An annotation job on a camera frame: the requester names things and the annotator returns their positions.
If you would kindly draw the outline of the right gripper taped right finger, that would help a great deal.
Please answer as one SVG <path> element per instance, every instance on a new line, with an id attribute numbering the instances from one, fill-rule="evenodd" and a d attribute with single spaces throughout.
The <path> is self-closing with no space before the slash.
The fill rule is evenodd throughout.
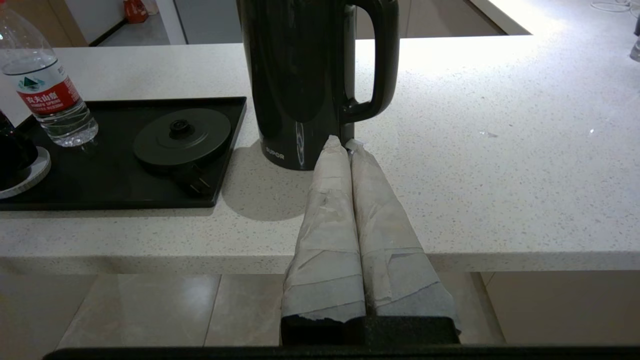
<path id="1" fill-rule="evenodd" d="M 460 324 L 405 208 L 363 143 L 346 143 L 365 314 L 346 338 L 366 346 L 458 345 Z"/>

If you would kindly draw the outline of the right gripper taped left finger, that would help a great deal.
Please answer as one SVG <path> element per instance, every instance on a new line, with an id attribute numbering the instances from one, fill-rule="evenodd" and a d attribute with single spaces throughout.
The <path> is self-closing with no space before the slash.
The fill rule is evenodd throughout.
<path id="1" fill-rule="evenodd" d="M 366 316 L 348 154 L 329 136 L 313 171 L 281 299 L 282 346 L 338 345 Z"/>

